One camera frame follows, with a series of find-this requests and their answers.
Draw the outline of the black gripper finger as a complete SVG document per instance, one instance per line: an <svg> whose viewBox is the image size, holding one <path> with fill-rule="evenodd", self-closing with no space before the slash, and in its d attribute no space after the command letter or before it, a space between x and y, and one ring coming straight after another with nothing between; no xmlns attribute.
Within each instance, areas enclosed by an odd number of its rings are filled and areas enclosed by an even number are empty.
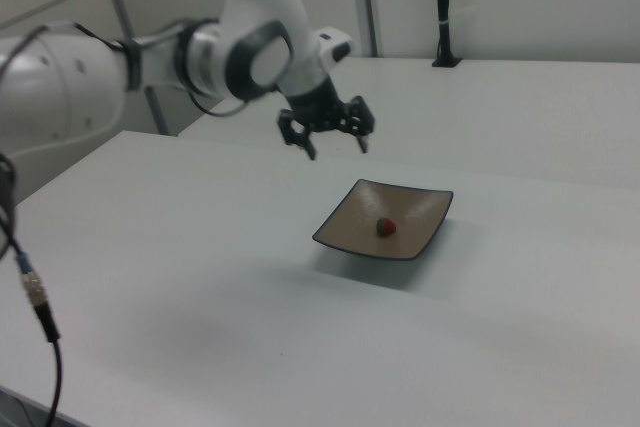
<svg viewBox="0 0 640 427"><path fill-rule="evenodd" d="M362 96L356 96L348 102L342 102L338 108L339 122L337 130L353 136L362 153L369 150L368 137L373 133L375 117Z"/></svg>
<svg viewBox="0 0 640 427"><path fill-rule="evenodd" d="M288 146L296 146L304 150L311 161L316 159L316 149L310 138L310 130L306 127L298 132L293 127L294 116L290 110L282 109L278 114L277 126L283 141Z"/></svg>

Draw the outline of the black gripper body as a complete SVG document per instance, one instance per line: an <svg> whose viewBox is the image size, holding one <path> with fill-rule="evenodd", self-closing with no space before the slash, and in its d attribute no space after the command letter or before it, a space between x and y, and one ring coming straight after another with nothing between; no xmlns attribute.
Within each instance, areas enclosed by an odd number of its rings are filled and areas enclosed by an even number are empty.
<svg viewBox="0 0 640 427"><path fill-rule="evenodd" d="M309 92L289 96L287 102L294 121L310 130L337 130L345 112L330 77Z"/></svg>

